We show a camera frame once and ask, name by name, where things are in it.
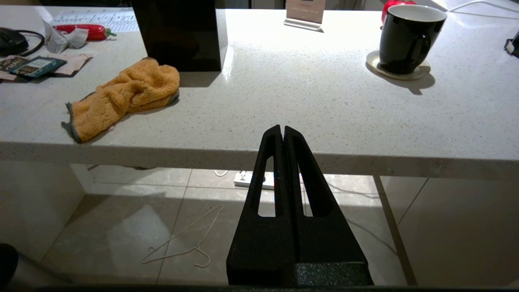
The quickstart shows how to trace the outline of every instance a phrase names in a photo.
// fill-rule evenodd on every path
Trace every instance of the kitchen counter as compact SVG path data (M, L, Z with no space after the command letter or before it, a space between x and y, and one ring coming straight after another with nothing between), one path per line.
M38 15L66 9L85 8L1 6L0 26L40 31ZM284 26L284 10L226 13L220 74L182 73L178 103L85 144L60 125L65 103L145 57L139 32L65 51L95 55L73 78L0 84L0 160L252 169L263 132L280 124L305 136L325 173L519 175L519 59L502 49L517 20L449 14L431 75L401 82L365 65L380 12L326 11L324 33Z

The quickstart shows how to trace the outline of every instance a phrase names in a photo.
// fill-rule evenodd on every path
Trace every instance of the countertop edge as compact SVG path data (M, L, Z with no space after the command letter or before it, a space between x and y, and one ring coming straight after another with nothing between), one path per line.
M89 144L0 143L0 160L252 170L257 150L157 149ZM519 161L314 153L325 174L514 180Z

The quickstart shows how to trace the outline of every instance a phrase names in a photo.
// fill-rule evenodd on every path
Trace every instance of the black device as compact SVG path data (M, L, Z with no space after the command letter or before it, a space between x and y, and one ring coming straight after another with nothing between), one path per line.
M17 55L25 52L28 47L29 43L21 33L8 28L0 28L1 56Z
M517 32L514 38L507 39L504 50L519 58L519 32Z
M27 51L29 43L21 33L29 33L37 36L40 39L39 44L33 49ZM42 47L43 42L43 36L37 32L0 28L0 56L28 56L39 50Z
M179 71L221 71L227 52L223 1L133 0L149 57Z
M267 159L274 158L276 217L258 216ZM313 217L303 214L299 171ZM367 260L301 133L263 135L227 256L229 285L373 285Z

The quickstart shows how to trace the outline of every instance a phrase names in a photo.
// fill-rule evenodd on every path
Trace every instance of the teal packet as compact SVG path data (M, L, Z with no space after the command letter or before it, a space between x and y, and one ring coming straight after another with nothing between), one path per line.
M65 60L38 56L27 63L20 64L9 71L22 77L38 78L66 64Z

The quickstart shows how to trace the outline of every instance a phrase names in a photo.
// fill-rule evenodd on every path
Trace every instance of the black box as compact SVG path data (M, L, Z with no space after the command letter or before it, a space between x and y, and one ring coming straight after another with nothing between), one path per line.
M179 71L221 71L227 51L223 0L132 0L149 57Z

